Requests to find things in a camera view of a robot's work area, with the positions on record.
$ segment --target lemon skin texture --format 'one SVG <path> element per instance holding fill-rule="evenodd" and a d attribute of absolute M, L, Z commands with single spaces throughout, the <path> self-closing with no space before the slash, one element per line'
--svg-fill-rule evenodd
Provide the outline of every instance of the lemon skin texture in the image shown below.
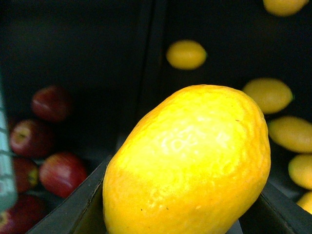
<path fill-rule="evenodd" d="M 144 116 L 109 162 L 109 234 L 224 234 L 260 195 L 271 165 L 258 105 L 224 86 L 183 88 Z"/>

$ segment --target red apple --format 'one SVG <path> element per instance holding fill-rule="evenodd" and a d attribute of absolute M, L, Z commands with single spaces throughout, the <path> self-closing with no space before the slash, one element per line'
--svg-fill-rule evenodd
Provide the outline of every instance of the red apple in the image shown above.
<path fill-rule="evenodd" d="M 19 193 L 24 193 L 38 185 L 39 168 L 33 160 L 24 157 L 13 157 L 13 164 Z"/>
<path fill-rule="evenodd" d="M 31 109 L 41 119 L 61 122 L 72 113 L 73 100 L 67 90 L 51 85 L 38 90 L 33 95 Z"/>
<path fill-rule="evenodd" d="M 63 198 L 67 198 L 86 178 L 83 161 L 71 152 L 49 156 L 39 169 L 39 179 L 46 190 Z"/>
<path fill-rule="evenodd" d="M 20 194 L 12 208 L 0 213 L 0 234 L 24 234 L 46 215 L 43 200 L 34 195 Z"/>
<path fill-rule="evenodd" d="M 36 119 L 20 121 L 10 134 L 12 151 L 24 157 L 45 157 L 54 144 L 55 134 L 52 128 Z"/>

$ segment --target lemon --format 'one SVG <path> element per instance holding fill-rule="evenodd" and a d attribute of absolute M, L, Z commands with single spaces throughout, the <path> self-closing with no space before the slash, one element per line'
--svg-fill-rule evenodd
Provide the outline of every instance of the lemon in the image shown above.
<path fill-rule="evenodd" d="M 103 182 L 109 234 L 224 234 L 260 195 L 268 129 L 242 91 L 183 88 L 144 116 Z"/>
<path fill-rule="evenodd" d="M 312 214 L 312 191 L 306 192 L 298 201 L 297 205 Z"/>
<path fill-rule="evenodd" d="M 294 183 L 312 190 L 312 154 L 296 155 L 288 164 L 288 172 Z"/>
<path fill-rule="evenodd" d="M 290 88 L 275 78 L 252 79 L 242 91 L 255 100 L 264 114 L 283 110 L 293 99 Z"/>
<path fill-rule="evenodd" d="M 179 40 L 171 44 L 167 50 L 167 61 L 177 69 L 193 70 L 206 60 L 205 49 L 196 41 Z"/>
<path fill-rule="evenodd" d="M 299 12 L 309 0 L 263 0 L 265 9 L 275 16 L 286 17 Z"/>
<path fill-rule="evenodd" d="M 312 153 L 312 124 L 303 118 L 282 116 L 271 120 L 269 136 L 287 150 Z"/>

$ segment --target black display bin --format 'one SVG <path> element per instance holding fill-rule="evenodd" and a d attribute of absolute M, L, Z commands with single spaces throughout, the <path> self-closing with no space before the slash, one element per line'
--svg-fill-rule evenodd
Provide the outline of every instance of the black display bin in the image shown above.
<path fill-rule="evenodd" d="M 295 99 L 266 119 L 290 114 L 312 121 L 311 19 L 311 3 L 279 18 L 261 0 L 3 1 L 0 65 L 8 114 L 33 117 L 29 103 L 37 89 L 67 88 L 76 111 L 56 128 L 59 147 L 80 155 L 90 174 L 66 200 L 42 186 L 32 191 L 51 212 L 29 233 L 105 233 L 107 163 L 144 114 L 185 86 L 241 89 L 256 77 L 279 78 Z M 164 53 L 178 39 L 203 45 L 208 58 L 200 68 L 168 64 Z M 312 233 L 312 215 L 295 204 L 306 190 L 287 171 L 295 154 L 270 143 L 268 183 L 229 234 Z"/>

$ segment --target yellow lemon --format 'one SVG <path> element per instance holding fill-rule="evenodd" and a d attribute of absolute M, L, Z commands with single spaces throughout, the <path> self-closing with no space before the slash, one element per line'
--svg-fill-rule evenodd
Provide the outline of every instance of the yellow lemon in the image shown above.
<path fill-rule="evenodd" d="M 294 183 L 312 190 L 312 154 L 296 155 L 288 164 L 288 172 Z"/>
<path fill-rule="evenodd" d="M 299 12 L 309 0 L 263 0 L 265 9 L 276 16 L 286 17 Z"/>
<path fill-rule="evenodd" d="M 275 78 L 252 79 L 242 91 L 255 100 L 264 114 L 283 110 L 293 99 L 290 88 Z"/>
<path fill-rule="evenodd" d="M 312 124 L 303 118 L 282 116 L 269 122 L 269 136 L 297 153 L 312 153 Z"/>
<path fill-rule="evenodd" d="M 168 62 L 177 69 L 193 70 L 206 60 L 205 49 L 196 41 L 179 40 L 171 44 L 167 50 Z"/>
<path fill-rule="evenodd" d="M 306 192 L 298 201 L 297 205 L 312 214 L 312 191 Z"/>
<path fill-rule="evenodd" d="M 268 129 L 242 91 L 183 88 L 144 116 L 103 182 L 109 234 L 224 234 L 260 195 Z"/>

